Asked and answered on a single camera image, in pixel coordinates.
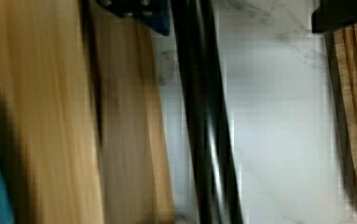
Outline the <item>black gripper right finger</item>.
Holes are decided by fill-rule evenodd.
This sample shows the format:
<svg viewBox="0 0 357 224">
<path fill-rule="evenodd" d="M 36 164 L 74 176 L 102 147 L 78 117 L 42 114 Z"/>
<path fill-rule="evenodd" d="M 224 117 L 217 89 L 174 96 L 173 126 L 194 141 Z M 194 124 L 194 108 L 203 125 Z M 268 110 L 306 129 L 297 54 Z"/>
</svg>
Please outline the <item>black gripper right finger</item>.
<svg viewBox="0 0 357 224">
<path fill-rule="evenodd" d="M 311 15 L 314 34 L 332 32 L 357 23 L 357 0 L 322 0 Z"/>
</svg>

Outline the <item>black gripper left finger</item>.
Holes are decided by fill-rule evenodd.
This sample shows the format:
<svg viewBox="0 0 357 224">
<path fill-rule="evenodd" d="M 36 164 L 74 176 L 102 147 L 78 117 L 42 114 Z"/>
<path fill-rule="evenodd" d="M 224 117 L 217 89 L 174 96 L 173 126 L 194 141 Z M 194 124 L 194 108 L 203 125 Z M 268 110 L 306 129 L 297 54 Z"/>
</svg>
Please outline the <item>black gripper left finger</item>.
<svg viewBox="0 0 357 224">
<path fill-rule="evenodd" d="M 169 35 L 168 0 L 95 0 L 97 4 L 119 18 L 134 18 L 160 35 Z"/>
</svg>

